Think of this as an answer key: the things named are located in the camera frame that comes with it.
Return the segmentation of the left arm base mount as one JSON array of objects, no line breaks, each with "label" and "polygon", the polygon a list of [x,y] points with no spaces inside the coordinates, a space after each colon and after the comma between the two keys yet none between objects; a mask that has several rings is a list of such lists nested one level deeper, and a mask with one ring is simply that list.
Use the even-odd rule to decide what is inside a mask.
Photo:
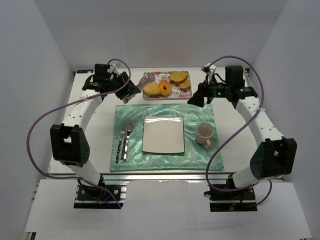
[{"label": "left arm base mount", "polygon": [[120,209],[125,202],[126,189],[120,184],[106,184],[104,188],[110,191],[83,184],[78,181],[73,208],[74,209]]}]

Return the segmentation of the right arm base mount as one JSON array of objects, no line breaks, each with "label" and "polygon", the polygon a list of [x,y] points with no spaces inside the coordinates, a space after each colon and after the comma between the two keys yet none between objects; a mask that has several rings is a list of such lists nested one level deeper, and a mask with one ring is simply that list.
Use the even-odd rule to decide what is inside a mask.
[{"label": "right arm base mount", "polygon": [[209,198],[211,212],[256,212],[258,210],[253,187],[235,192],[222,192],[209,186],[204,196]]}]

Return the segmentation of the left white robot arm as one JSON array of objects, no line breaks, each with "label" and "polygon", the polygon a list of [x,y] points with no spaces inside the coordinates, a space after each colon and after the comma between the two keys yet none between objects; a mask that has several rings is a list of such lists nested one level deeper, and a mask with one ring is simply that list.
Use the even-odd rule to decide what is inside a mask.
[{"label": "left white robot arm", "polygon": [[95,64],[94,73],[84,82],[78,102],[69,115],[50,128],[53,159],[70,168],[81,181],[93,185],[102,182],[101,174],[90,162],[90,146],[85,131],[104,98],[110,94],[124,100],[141,91],[119,64]]}]

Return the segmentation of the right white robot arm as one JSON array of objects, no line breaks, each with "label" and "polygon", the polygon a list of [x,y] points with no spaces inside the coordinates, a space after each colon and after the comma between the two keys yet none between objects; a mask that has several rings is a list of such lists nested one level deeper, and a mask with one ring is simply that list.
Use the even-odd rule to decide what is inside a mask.
[{"label": "right white robot arm", "polygon": [[294,165],[297,142],[286,138],[269,119],[262,108],[262,98],[253,87],[245,85],[243,67],[225,67],[225,79],[221,82],[215,79],[215,67],[207,64],[201,70],[206,74],[205,80],[198,84],[188,104],[202,108],[205,99],[209,103],[214,98],[227,99],[245,120],[244,126],[250,129],[257,145],[249,166],[231,174],[223,192],[242,191],[261,180],[289,175]]}]

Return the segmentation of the yellow toast bread slice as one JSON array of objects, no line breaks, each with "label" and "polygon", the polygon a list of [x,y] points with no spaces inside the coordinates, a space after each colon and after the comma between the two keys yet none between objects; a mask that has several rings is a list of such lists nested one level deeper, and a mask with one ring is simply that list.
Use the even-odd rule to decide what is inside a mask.
[{"label": "yellow toast bread slice", "polygon": [[161,92],[158,88],[158,85],[154,82],[149,83],[143,88],[143,92],[151,98],[159,97]]}]

